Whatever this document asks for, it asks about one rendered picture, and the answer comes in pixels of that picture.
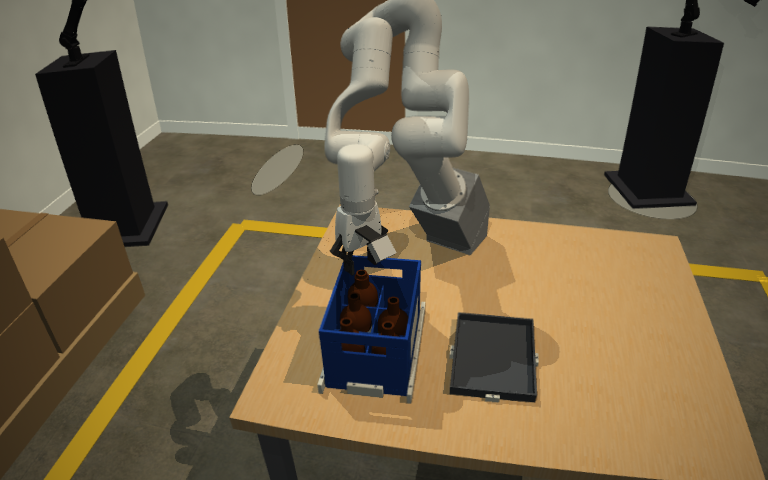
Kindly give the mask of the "brown glass bottle with blue label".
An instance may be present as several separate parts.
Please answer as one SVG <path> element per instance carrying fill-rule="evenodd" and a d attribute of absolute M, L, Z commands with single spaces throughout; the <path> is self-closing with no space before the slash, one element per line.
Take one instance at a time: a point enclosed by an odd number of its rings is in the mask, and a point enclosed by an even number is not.
<path fill-rule="evenodd" d="M 355 274 L 355 283 L 353 283 L 349 290 L 350 293 L 360 294 L 360 304 L 368 307 L 378 306 L 378 292 L 376 287 L 369 282 L 369 275 L 366 270 L 358 270 Z"/>

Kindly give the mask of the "blue crate with cross dividers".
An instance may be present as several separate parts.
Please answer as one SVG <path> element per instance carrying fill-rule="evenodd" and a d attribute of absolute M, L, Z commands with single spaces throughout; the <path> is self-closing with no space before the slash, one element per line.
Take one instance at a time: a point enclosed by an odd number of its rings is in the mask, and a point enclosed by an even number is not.
<path fill-rule="evenodd" d="M 386 258 L 377 265 L 367 256 L 353 255 L 352 260 L 354 275 L 346 272 L 342 263 L 319 328 L 325 386 L 347 390 L 347 382 L 379 385 L 383 386 L 383 394 L 407 396 L 410 349 L 413 356 L 420 315 L 421 260 Z M 369 275 L 369 282 L 378 292 L 378 306 L 366 306 L 372 317 L 371 333 L 339 331 L 340 314 L 348 305 L 348 290 L 355 283 L 356 272 L 364 267 L 399 269 L 402 277 Z M 405 336 L 378 335 L 378 318 L 388 308 L 390 297 L 399 298 L 399 308 L 409 317 Z M 365 345 L 365 353 L 342 351 L 341 343 Z M 372 354 L 372 346 L 386 347 L 386 355 Z"/>

